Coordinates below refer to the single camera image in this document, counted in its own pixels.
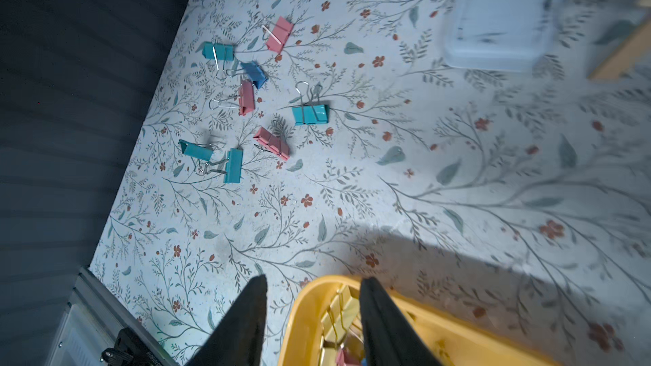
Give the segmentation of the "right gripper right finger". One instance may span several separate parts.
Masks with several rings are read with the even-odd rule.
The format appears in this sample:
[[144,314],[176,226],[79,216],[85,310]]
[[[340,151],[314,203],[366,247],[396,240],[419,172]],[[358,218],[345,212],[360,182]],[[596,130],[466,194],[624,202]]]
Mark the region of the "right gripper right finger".
[[378,279],[371,277],[361,281],[359,302],[366,364],[442,365],[420,340]]

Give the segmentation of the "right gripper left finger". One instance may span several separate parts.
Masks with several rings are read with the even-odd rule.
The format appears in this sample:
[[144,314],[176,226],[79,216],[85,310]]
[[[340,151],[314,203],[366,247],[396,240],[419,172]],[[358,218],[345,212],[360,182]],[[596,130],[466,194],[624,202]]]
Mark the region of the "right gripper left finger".
[[252,278],[203,347],[186,365],[260,365],[267,290],[265,276]]

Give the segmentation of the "yellow storage box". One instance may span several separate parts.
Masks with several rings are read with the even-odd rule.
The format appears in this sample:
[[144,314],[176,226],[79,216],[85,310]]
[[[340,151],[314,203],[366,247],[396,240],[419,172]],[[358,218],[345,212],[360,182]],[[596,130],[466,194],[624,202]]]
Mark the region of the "yellow storage box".
[[[278,364],[319,365],[322,320],[339,291],[359,296],[361,279],[323,276],[311,281],[296,298],[287,323]],[[436,354],[449,354],[454,365],[555,365],[552,359],[522,347],[435,308],[406,298],[395,291],[389,295],[412,318],[415,333]]]

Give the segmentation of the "yellow binder clip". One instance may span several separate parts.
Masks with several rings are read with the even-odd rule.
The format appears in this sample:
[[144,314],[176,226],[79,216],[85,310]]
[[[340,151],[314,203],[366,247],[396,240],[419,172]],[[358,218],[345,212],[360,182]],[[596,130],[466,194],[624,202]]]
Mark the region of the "yellow binder clip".
[[321,317],[322,338],[329,344],[341,344],[349,333],[362,334],[359,298],[349,286],[337,290]]

